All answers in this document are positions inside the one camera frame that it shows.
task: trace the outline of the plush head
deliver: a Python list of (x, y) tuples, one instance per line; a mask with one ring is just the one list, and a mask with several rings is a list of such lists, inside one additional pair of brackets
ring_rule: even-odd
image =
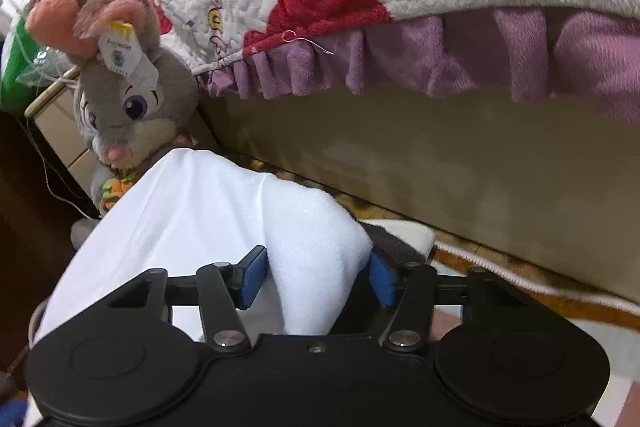
[[(142, 89), (105, 67), (97, 41), (110, 21), (130, 23), (158, 69), (156, 89)], [(66, 52), (81, 67), (74, 115), (87, 146), (113, 169), (139, 166), (171, 142), (198, 104), (193, 75), (159, 45), (150, 0), (31, 0), (27, 31), (41, 44)]]

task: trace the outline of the yellow crown print on tag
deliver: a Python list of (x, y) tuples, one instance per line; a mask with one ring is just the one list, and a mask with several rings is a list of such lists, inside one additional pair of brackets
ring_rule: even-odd
[(109, 29), (115, 31), (121, 38), (129, 42), (134, 32), (133, 26), (128, 22), (110, 21)]

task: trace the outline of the pink inner ear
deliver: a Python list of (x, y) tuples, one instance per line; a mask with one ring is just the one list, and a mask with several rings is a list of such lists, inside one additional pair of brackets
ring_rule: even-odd
[(95, 39), (73, 35), (79, 11), (76, 0), (41, 0), (30, 10), (25, 28), (40, 44), (81, 58), (93, 58), (98, 51)]
[(139, 0), (115, 0), (96, 14), (96, 19), (90, 21), (78, 21), (77, 28), (82, 28), (81, 36), (84, 38), (97, 37), (107, 27), (110, 21), (123, 21), (132, 24), (140, 31), (145, 20), (145, 5)]

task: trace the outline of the white towel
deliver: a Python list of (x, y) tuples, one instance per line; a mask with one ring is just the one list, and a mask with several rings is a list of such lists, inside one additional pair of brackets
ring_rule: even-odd
[[(160, 160), (86, 240), (53, 292), (36, 340), (140, 272), (193, 275), (237, 263), (255, 245), (271, 276), (241, 312), (259, 333), (328, 333), (371, 250), (369, 237), (321, 190), (248, 171), (209, 151), (178, 149)], [(200, 340), (198, 309), (174, 307), (174, 325)], [(38, 419), (33, 401), (25, 425)]]

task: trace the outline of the screw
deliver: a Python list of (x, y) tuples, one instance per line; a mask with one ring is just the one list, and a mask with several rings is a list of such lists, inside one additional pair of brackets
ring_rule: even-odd
[(420, 334), (412, 330), (398, 330), (389, 335), (389, 341), (395, 346), (411, 347), (420, 342)]
[(222, 347), (234, 347), (244, 342), (244, 333), (238, 330), (222, 330), (213, 335), (213, 341)]

